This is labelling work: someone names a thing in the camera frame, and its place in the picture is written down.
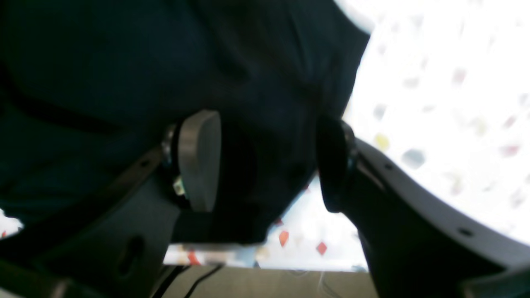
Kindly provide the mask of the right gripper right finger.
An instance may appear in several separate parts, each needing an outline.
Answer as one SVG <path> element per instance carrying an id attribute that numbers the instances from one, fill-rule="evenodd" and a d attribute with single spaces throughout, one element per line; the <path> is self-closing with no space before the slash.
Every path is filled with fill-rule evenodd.
<path id="1" fill-rule="evenodd" d="M 344 121 L 317 122 L 324 205 L 356 226 L 381 298 L 528 298 L 529 247 L 450 207 Z"/>

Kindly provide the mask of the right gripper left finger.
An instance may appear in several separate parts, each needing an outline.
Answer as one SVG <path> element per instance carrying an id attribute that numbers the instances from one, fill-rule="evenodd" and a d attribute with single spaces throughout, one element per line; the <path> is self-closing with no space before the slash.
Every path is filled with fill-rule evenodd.
<path id="1" fill-rule="evenodd" d="M 174 183 L 191 209 L 214 209 L 220 114 L 201 110 L 167 127 L 103 191 L 1 241 L 1 291 L 16 298 L 147 298 L 181 215 Z"/>

